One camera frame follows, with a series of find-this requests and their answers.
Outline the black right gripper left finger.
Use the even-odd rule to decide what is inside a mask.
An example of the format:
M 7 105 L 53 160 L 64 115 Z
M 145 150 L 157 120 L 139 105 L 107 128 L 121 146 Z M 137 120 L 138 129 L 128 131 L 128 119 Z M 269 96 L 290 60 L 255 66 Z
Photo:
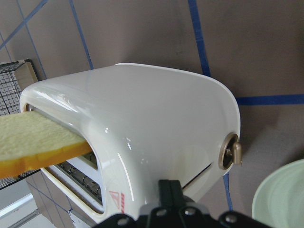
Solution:
M 159 202 L 148 215 L 147 228 L 165 228 L 171 218 L 171 188 L 169 180 L 159 180 Z

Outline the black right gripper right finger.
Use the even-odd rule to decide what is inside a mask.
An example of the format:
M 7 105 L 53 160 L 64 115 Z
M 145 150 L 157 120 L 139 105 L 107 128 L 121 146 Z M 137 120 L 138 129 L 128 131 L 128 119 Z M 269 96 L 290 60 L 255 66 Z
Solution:
M 187 222 L 186 201 L 182 192 L 181 184 L 178 180 L 170 181 L 172 208 L 171 208 L 171 223 L 174 228 L 186 228 Z

